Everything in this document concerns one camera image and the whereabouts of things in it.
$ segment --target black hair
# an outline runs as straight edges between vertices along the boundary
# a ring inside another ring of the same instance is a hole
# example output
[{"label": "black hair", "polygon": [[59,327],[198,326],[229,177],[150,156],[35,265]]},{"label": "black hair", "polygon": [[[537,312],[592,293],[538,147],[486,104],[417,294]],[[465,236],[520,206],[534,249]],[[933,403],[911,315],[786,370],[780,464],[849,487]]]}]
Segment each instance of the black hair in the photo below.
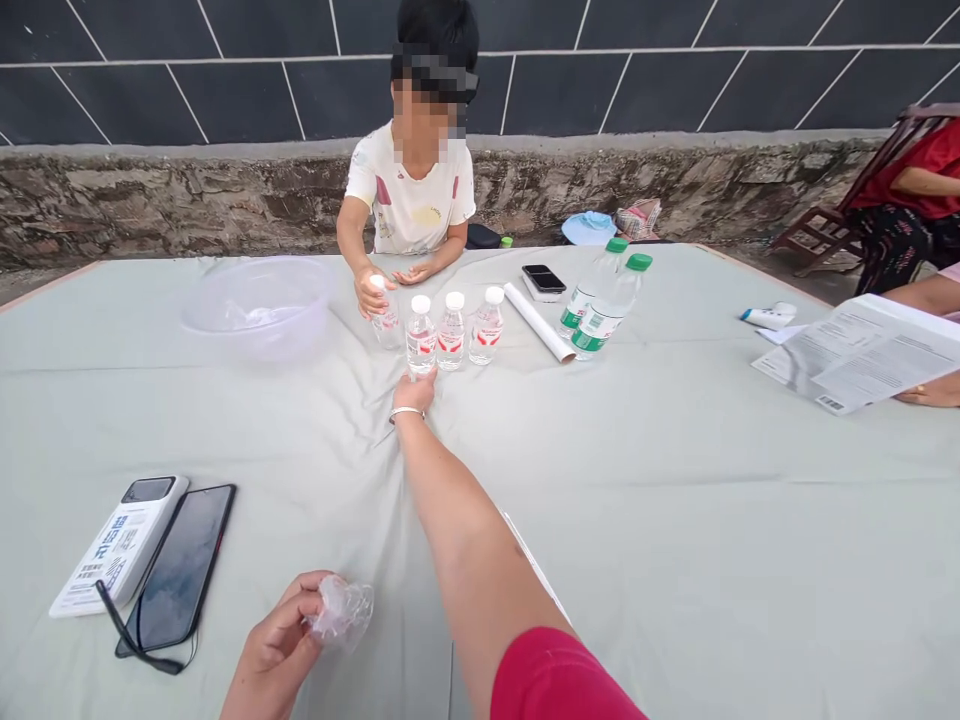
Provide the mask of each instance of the black hair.
[{"label": "black hair", "polygon": [[[444,55],[450,66],[472,73],[480,52],[480,29],[469,0],[402,0],[397,41]],[[402,76],[396,71],[391,75],[392,80]]]}]

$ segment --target table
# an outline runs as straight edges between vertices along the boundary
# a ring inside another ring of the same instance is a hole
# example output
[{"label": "table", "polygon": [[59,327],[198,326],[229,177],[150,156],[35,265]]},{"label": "table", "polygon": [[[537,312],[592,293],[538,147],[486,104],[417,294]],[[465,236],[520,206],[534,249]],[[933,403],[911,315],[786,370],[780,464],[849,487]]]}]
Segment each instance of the table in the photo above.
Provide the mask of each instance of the table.
[{"label": "table", "polygon": [[[697,246],[643,251],[642,305],[595,363],[558,365],[505,303],[495,361],[439,379],[440,438],[651,718],[954,717],[960,416],[891,401],[831,417],[749,367],[769,346],[737,320],[823,306]],[[470,311],[524,264],[572,285],[595,252],[469,252],[420,291],[461,290]],[[295,716],[469,717],[386,421],[403,359],[329,257],[326,352],[282,371],[211,361],[178,313],[216,262],[236,260],[99,264],[0,313],[0,716],[216,717],[248,630],[298,572],[331,568],[375,585],[377,609]],[[105,615],[46,614],[127,484],[170,472],[239,486],[175,678],[114,659]]]}]

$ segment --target silver bracelet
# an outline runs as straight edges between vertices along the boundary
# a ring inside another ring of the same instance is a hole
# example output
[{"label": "silver bracelet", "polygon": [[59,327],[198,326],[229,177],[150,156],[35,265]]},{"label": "silver bracelet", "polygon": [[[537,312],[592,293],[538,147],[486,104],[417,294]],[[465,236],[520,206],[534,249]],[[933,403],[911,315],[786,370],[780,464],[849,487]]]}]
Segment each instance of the silver bracelet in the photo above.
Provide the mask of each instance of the silver bracelet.
[{"label": "silver bracelet", "polygon": [[399,415],[399,414],[402,413],[402,412],[415,412],[415,413],[417,413],[418,415],[420,415],[420,417],[422,417],[424,420],[427,419],[427,414],[426,414],[423,410],[418,410],[417,408],[408,408],[408,407],[394,408],[393,411],[390,413],[390,424],[391,424],[391,425],[395,425],[395,424],[396,424],[396,423],[394,422],[394,420],[393,420],[393,417],[394,417],[395,415]]}]

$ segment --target dark tiled wall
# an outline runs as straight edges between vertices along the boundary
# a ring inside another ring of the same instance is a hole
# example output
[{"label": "dark tiled wall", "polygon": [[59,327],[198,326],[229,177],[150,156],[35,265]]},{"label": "dark tiled wall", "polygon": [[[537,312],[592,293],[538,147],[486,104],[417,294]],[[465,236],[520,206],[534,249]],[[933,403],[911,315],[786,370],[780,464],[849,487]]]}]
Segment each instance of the dark tiled wall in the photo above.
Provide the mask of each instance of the dark tiled wall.
[{"label": "dark tiled wall", "polygon": [[[473,0],[483,134],[881,128],[960,100],[960,0]],[[398,0],[0,0],[0,144],[356,137]]]}]

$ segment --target small bottle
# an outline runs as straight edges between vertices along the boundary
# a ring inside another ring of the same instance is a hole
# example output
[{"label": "small bottle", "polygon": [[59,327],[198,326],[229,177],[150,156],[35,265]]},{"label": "small bottle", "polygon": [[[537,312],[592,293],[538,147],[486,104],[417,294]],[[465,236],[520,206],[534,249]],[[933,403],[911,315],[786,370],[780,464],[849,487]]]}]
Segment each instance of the small bottle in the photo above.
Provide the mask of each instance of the small bottle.
[{"label": "small bottle", "polygon": [[593,299],[571,340],[577,351],[577,360],[593,360],[600,348],[606,345],[637,301],[643,285],[643,273],[652,262],[653,258],[649,255],[631,255],[624,266],[625,270],[617,275],[613,285]]},{"label": "small bottle", "polygon": [[463,362],[463,293],[447,293],[447,311],[437,329],[437,365],[456,370]]},{"label": "small bottle", "polygon": [[496,285],[487,288],[485,302],[477,310],[470,335],[470,362],[476,365],[489,365],[497,352],[497,343],[503,332],[503,316],[500,303],[503,302],[503,288]]},{"label": "small bottle", "polygon": [[426,375],[437,364],[437,328],[430,319],[430,298],[415,295],[407,321],[407,364],[414,375]]},{"label": "small bottle", "polygon": [[560,318],[560,337],[569,338],[573,335],[590,302],[613,284],[620,271],[623,251],[627,249],[627,245],[623,238],[611,238],[604,252],[593,261],[586,275],[577,283],[577,289],[573,291],[567,309],[563,311]]},{"label": "small bottle", "polygon": [[383,275],[371,275],[370,284],[383,293],[387,307],[382,315],[373,314],[373,329],[384,350],[396,350],[402,345],[400,330],[400,313],[397,312],[397,298],[392,291],[387,290]]}]

